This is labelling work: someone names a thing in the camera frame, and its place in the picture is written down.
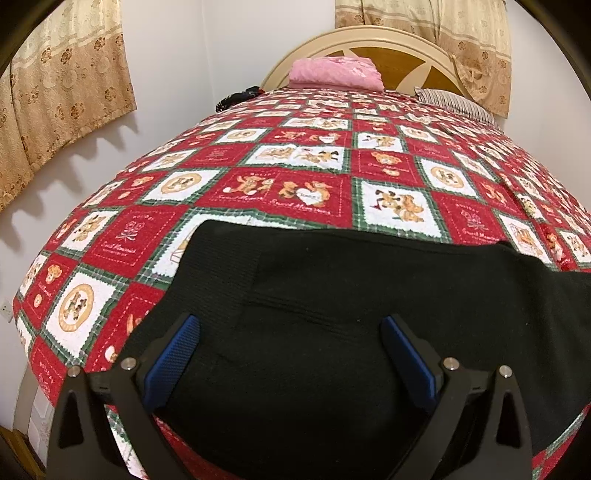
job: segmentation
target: curved headboard frame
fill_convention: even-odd
[[[345,56],[357,56],[352,49],[377,47],[396,50],[422,60],[424,63],[408,72],[396,90],[414,95],[415,86],[423,86],[431,69],[445,75],[467,98],[468,92],[460,82],[454,63],[442,48],[427,40],[402,30],[375,25],[360,25],[333,30],[308,40],[288,53],[263,81],[261,88],[274,90],[288,84],[288,77],[294,61],[304,58],[323,57],[342,51]]]

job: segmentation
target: pink pillow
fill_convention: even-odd
[[[290,71],[290,88],[310,86],[383,92],[382,75],[371,59],[321,57],[296,60]]]

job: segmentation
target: blue textured pad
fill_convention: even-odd
[[[386,317],[380,327],[382,343],[413,403],[431,413],[437,405],[437,381],[396,321]]]
[[[142,403],[147,411],[164,407],[199,344],[201,322],[190,315],[145,376]]]

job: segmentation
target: floral curtain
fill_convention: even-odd
[[[67,0],[0,81],[0,211],[59,149],[135,109],[119,0]]]
[[[336,0],[336,26],[384,25],[446,50],[472,99],[507,118],[511,35],[504,0]]]

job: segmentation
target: electrical socket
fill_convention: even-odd
[[[2,316],[8,323],[12,321],[14,314],[12,312],[12,305],[8,300],[3,300],[0,305],[0,316]]]

